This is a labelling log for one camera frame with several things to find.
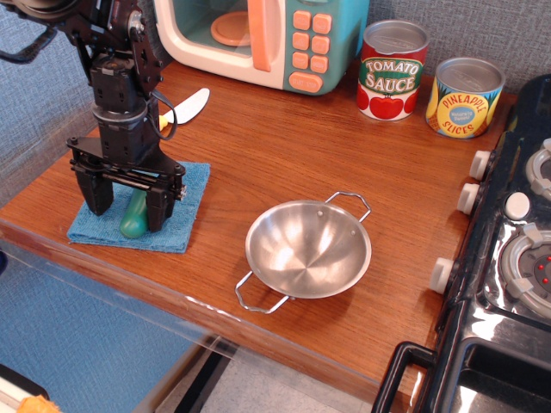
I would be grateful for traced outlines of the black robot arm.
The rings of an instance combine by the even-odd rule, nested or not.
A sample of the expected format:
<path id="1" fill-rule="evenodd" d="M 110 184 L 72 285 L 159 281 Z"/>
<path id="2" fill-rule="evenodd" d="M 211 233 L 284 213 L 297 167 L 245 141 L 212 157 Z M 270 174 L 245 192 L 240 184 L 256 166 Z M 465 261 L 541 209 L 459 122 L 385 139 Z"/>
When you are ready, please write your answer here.
<path id="1" fill-rule="evenodd" d="M 77 48 L 94 93 L 97 138 L 70 138 L 71 168 L 88 208 L 103 215 L 114 201 L 115 183 L 145 192 L 150 231 L 171 217 L 185 193 L 184 167 L 163 153 L 160 143 L 174 137 L 161 131 L 157 90 L 164 63 L 149 41 L 143 11 L 135 1 L 3 1 L 22 19 L 44 26 L 29 46 L 1 54 L 4 61 L 28 64 L 59 32 Z"/>

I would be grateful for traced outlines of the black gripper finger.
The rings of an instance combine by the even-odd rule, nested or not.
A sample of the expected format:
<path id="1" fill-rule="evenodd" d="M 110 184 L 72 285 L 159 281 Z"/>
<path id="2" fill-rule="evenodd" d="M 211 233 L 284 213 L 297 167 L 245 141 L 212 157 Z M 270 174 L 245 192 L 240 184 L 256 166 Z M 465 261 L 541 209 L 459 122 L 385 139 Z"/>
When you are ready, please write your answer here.
<path id="1" fill-rule="evenodd" d="M 173 213 L 175 199 L 171 188 L 154 187 L 147 192 L 145 200 L 150 232 L 158 232 L 163 228 L 164 222 Z"/>
<path id="2" fill-rule="evenodd" d="M 96 172 L 77 170 L 76 177 L 89 210 L 96 216 L 107 212 L 114 200 L 112 182 Z"/>

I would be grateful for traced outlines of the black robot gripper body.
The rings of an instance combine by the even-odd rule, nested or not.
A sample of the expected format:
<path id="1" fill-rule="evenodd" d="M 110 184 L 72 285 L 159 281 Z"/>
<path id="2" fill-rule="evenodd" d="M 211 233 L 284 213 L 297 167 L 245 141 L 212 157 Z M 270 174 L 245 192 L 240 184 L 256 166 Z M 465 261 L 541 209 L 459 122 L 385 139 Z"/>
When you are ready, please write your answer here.
<path id="1" fill-rule="evenodd" d="M 185 194 L 185 170 L 160 148 L 166 139 L 159 128 L 156 102 L 142 102 L 134 111 L 119 113 L 95 105 L 92 108 L 99 136 L 73 137 L 71 168 L 75 172 L 102 174 L 112 184 L 119 183 L 144 191 L 171 188 L 176 200 Z"/>

